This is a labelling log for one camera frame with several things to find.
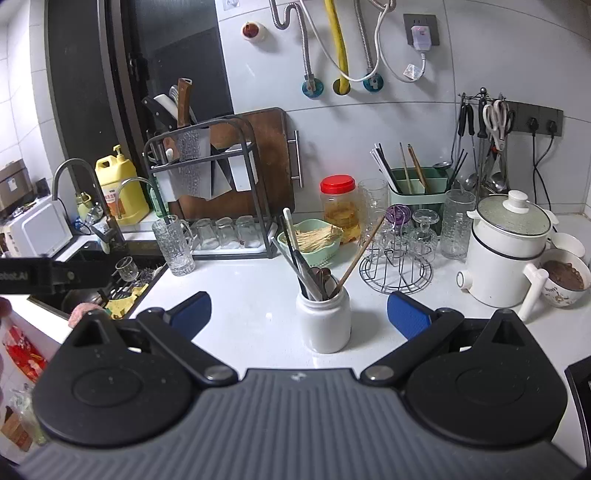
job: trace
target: wall tile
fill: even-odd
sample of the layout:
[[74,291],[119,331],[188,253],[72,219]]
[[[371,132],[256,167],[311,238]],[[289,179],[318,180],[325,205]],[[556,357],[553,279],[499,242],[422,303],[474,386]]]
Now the wall tile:
[[466,0],[446,5],[459,92],[485,85],[510,100],[591,120],[591,96],[584,94],[591,78],[589,40],[504,8]]
[[37,125],[33,84],[23,83],[12,97],[12,113],[18,140],[21,141]]
[[[581,206],[587,200],[589,187],[591,124],[565,118],[563,134],[563,137],[554,140],[552,149],[538,168],[544,177],[552,203]],[[548,136],[537,135],[537,158],[542,155],[549,142]],[[512,133],[508,140],[507,159],[511,187],[526,192],[533,200],[531,135]],[[539,180],[536,185],[538,201],[545,203],[544,191]]]
[[0,168],[12,161],[20,160],[21,158],[21,147],[19,147],[18,144],[13,145],[6,150],[2,150],[0,152]]
[[[288,117],[288,136],[293,137],[294,128],[300,131],[305,186],[300,190],[294,182],[296,212],[322,210],[318,185],[328,175],[381,178],[369,155],[375,142],[381,142],[391,167],[402,167],[399,142],[405,148],[411,143],[421,165],[430,166],[449,158],[455,128],[454,106],[447,103],[348,105],[290,112]],[[405,155],[410,163],[406,150]],[[292,160],[297,172],[294,154]]]
[[8,54],[10,55],[17,44],[28,37],[29,30],[29,0],[24,0],[14,17],[8,24]]
[[13,97],[22,85],[31,83],[31,59],[29,37],[25,36],[8,52],[8,84]]
[[0,60],[0,102],[10,100],[10,88],[8,87],[8,60]]
[[19,142],[19,145],[21,147],[22,159],[25,161],[31,181],[34,183],[43,178],[50,178],[52,173],[47,162],[47,155],[43,146],[39,125],[23,138]]
[[10,102],[0,103],[0,151],[16,145],[17,132],[12,121],[12,108]]
[[523,12],[534,17],[568,28],[579,35],[591,38],[591,18],[581,0],[485,0],[482,3],[498,5]]
[[33,25],[29,31],[31,71],[44,70],[47,68],[45,61],[45,36],[41,25]]
[[[323,42],[329,51],[333,51],[323,4],[309,2],[309,9]],[[368,32],[372,33],[378,11],[367,2],[362,2],[362,9]],[[362,84],[355,83],[350,94],[339,96],[332,91],[332,83],[338,77],[336,69],[326,60],[309,29],[312,70],[324,83],[324,93],[317,99],[309,99],[301,92],[304,70],[301,38],[294,14],[292,25],[285,31],[273,26],[269,8],[221,21],[220,35],[234,110],[245,112],[280,106],[286,111],[292,111],[367,102],[453,102],[451,55],[442,1],[420,0],[412,6],[401,4],[386,16],[381,36],[387,59],[399,74],[408,63],[420,64],[420,56],[407,44],[404,33],[402,14],[410,11],[433,13],[439,19],[441,46],[434,47],[427,54],[425,78],[417,84],[408,85],[395,80],[385,68],[381,68],[379,71],[384,77],[385,86],[379,93],[371,94]],[[352,76],[361,77],[366,73],[366,65],[351,2],[339,4],[339,19],[347,46],[349,71]],[[260,22],[268,29],[267,38],[260,44],[251,44],[240,36],[242,24],[252,20]]]
[[29,26],[43,25],[45,21],[45,0],[31,0]]
[[39,70],[31,73],[33,79],[33,95],[35,98],[35,110],[37,121],[42,124],[53,118],[53,107],[49,94],[47,70]]

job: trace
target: cooker lid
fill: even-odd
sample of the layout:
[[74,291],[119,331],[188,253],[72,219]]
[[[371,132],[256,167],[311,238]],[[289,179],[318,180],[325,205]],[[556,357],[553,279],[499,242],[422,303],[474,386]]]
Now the cooker lid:
[[482,199],[478,203],[478,213],[492,225],[516,235],[544,235],[552,227],[545,211],[528,202],[527,195],[519,190]]

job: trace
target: jar of pickled food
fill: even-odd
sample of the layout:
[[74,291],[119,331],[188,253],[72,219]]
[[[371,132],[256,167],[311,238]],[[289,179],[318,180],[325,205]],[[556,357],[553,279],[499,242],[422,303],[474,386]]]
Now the jar of pickled food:
[[349,175],[332,175],[320,182],[324,221],[344,230],[341,243],[355,241],[361,234],[355,180]]

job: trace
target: faucet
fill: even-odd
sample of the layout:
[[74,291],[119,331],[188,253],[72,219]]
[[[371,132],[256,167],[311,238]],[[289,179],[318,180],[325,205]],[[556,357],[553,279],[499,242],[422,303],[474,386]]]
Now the faucet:
[[[149,180],[143,177],[130,177],[122,181],[117,190],[115,190],[115,212],[117,214],[118,219],[121,218],[121,212],[119,211],[119,194],[121,194],[121,190],[123,190],[123,187],[125,187],[128,183],[131,183],[133,181],[141,181],[155,191],[154,185],[152,185]],[[163,215],[166,215],[166,208],[164,207],[164,203],[161,201],[158,194],[156,194],[156,199],[158,200],[158,206],[160,207],[160,211]]]
[[107,205],[107,201],[105,200],[105,196],[103,195],[103,190],[100,188],[100,182],[99,179],[96,177],[96,172],[94,171],[92,166],[85,160],[82,160],[81,158],[70,158],[69,160],[63,162],[59,167],[57,167],[57,170],[53,175],[53,184],[51,187],[52,200],[54,202],[57,200],[57,189],[61,174],[66,168],[70,167],[73,164],[85,168],[92,178],[93,187],[95,188],[95,192],[99,199],[100,206],[103,207],[103,211],[107,217],[107,225],[109,226],[109,230],[107,230],[103,234],[103,240],[107,240],[109,243],[112,242],[115,247],[125,248],[125,238],[123,237],[123,233],[121,232],[121,228],[119,228],[117,220],[113,215],[111,215],[111,210],[109,210],[109,206]]

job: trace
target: plug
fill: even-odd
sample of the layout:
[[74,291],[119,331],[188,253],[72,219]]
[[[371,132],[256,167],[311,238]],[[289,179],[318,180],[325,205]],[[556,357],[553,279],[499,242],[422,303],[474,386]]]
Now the plug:
[[527,128],[530,129],[530,132],[535,135],[535,133],[540,128],[540,124],[538,123],[538,119],[534,116],[530,117],[530,119],[526,123]]
[[415,25],[410,29],[413,34],[413,46],[418,51],[431,50],[431,31],[426,25]]
[[556,135],[556,132],[558,131],[558,125],[556,125],[554,120],[548,120],[546,123],[546,130],[550,135]]

